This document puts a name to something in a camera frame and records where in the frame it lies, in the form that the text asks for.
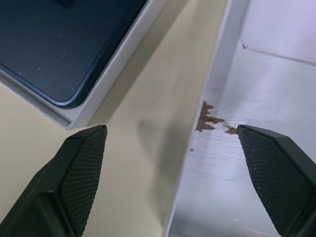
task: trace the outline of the beige table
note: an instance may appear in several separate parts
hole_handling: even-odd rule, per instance
[[[160,237],[226,0],[170,0],[90,125],[109,134],[84,236]],[[65,131],[0,87],[0,221]]]

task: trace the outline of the dark blue phone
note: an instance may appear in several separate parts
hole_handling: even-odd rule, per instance
[[[84,101],[146,0],[1,0],[0,69],[55,106]]]

